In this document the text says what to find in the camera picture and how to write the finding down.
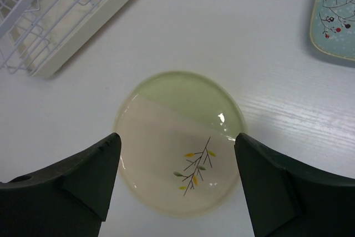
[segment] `cream-colored plate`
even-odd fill
[[[119,173],[155,210],[201,215],[239,183],[234,141],[245,129],[237,105],[213,81],[189,72],[159,74],[134,89],[117,115]]]

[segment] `turquoise plate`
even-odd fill
[[[310,35],[323,53],[355,60],[355,0],[316,0]]]

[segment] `white wire rack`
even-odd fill
[[[0,0],[0,42],[10,40],[0,48],[0,69],[33,75],[43,68],[50,76],[126,1]]]

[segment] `white table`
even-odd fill
[[[0,180],[77,153],[112,130],[144,78],[190,70],[237,101],[249,134],[355,178],[355,63],[310,45],[314,0],[132,0],[55,77],[0,71]],[[100,236],[253,236],[244,194],[198,219],[164,217],[118,176]]]

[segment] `floral design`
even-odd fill
[[[211,157],[216,157],[217,155],[214,152],[207,150],[207,146],[209,144],[210,139],[211,139],[211,137],[207,140],[207,143],[206,143],[203,151],[197,152],[197,153],[188,153],[184,156],[186,158],[193,158],[196,155],[198,156],[197,158],[195,158],[195,160],[186,159],[186,161],[189,162],[190,164],[184,169],[184,172],[187,171],[190,167],[194,167],[193,168],[194,171],[192,173],[190,173],[188,176],[186,176],[184,174],[181,174],[180,172],[174,172],[175,176],[184,178],[182,180],[182,182],[184,182],[186,180],[189,181],[189,183],[187,185],[179,187],[180,190],[185,190],[184,196],[186,195],[187,190],[195,189],[195,186],[198,186],[198,184],[199,184],[198,177],[200,177],[201,181],[204,181],[201,172],[206,170],[204,165],[207,160],[209,161],[210,167],[212,168]]]
[[[325,38],[329,38],[332,33],[340,33],[344,28],[351,28],[351,22],[355,22],[355,0],[335,0],[335,5],[329,5],[329,0],[323,0],[323,7],[328,9],[332,15],[323,16],[319,12],[319,18],[324,26],[323,34]],[[341,8],[351,9],[350,16],[341,16]]]

